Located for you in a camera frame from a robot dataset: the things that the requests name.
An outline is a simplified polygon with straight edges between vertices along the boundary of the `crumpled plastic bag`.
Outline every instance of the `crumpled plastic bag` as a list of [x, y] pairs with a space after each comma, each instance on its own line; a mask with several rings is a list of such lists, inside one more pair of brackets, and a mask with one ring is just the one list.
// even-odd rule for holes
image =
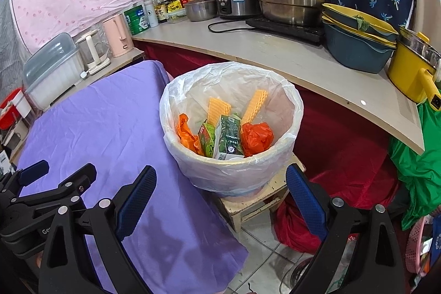
[[[199, 156], [181, 144], [176, 134], [180, 114], [198, 133], [207, 118], [210, 97], [231, 104], [231, 114], [243, 116], [256, 90], [268, 97], [253, 123], [273, 130], [272, 146], [258, 155], [232, 160]], [[221, 196], [243, 196], [266, 184], [292, 160], [292, 149], [303, 117], [303, 102], [293, 84], [274, 71], [236, 62], [209, 64], [172, 80], [159, 103], [164, 142], [182, 173], [198, 188]]]
[[256, 125], [247, 122], [242, 125], [240, 140], [245, 157], [250, 157], [268, 150], [274, 140], [274, 134], [266, 122]]
[[198, 136], [194, 136], [191, 133], [190, 128], [188, 127], [188, 116], [186, 114], [179, 115], [179, 122], [176, 126], [176, 133], [178, 134], [182, 145], [184, 145], [187, 149], [197, 153], [198, 155], [204, 156], [204, 152], [202, 151], [202, 146], [199, 141]]

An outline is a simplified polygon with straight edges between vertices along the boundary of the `purple tablecloth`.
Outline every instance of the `purple tablecloth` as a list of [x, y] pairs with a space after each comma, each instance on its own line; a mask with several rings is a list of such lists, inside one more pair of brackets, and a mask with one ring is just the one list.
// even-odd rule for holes
[[[156, 189], [124, 248], [154, 294], [215, 293], [226, 289], [247, 251], [165, 147], [159, 100], [167, 83], [160, 62], [143, 61], [43, 114], [32, 127], [18, 167], [44, 159], [50, 171], [21, 195], [56, 188], [90, 162], [98, 175], [82, 197], [92, 207], [132, 183], [145, 165], [153, 166]], [[115, 292], [93, 238], [88, 236], [87, 243], [103, 287]]]

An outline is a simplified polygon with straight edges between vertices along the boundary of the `blue gripper pad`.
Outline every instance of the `blue gripper pad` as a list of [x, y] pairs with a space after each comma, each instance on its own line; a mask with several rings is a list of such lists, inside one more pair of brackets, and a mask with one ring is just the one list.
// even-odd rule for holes
[[39, 178], [47, 175], [49, 172], [49, 164], [45, 160], [41, 160], [33, 165], [25, 168], [21, 171], [18, 183], [20, 186], [28, 186], [32, 182], [37, 181]]
[[131, 193], [117, 213], [116, 237], [122, 241], [133, 233], [156, 187], [156, 171], [146, 166], [136, 178]]
[[309, 231], [324, 241], [328, 230], [326, 214], [294, 164], [286, 169], [286, 184]]

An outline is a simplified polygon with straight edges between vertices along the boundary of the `red container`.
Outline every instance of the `red container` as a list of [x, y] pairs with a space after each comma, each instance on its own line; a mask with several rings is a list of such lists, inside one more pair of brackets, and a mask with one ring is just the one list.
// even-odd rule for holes
[[[4, 109], [9, 101], [15, 98], [15, 96], [18, 94], [18, 92], [21, 90], [21, 88], [15, 89], [13, 92], [11, 92], [7, 98], [0, 104], [0, 108]], [[8, 111], [0, 118], [0, 129], [7, 130], [9, 129], [12, 124], [14, 124], [15, 119], [21, 118], [20, 113], [17, 111], [14, 105], [12, 105]]]

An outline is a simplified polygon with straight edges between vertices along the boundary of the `kettle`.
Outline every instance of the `kettle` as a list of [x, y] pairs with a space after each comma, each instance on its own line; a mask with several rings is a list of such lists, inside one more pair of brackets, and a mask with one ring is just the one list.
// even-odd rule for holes
[[388, 77], [413, 102], [421, 103], [427, 98], [433, 110], [441, 110], [441, 95], [435, 85], [441, 80], [441, 54], [424, 34], [400, 27]]
[[121, 56], [133, 49], [133, 41], [122, 14], [104, 20], [103, 27], [113, 57]]
[[80, 56], [90, 75], [110, 64], [110, 59], [107, 57], [109, 47], [101, 41], [98, 30], [87, 32], [75, 44], [80, 50]]

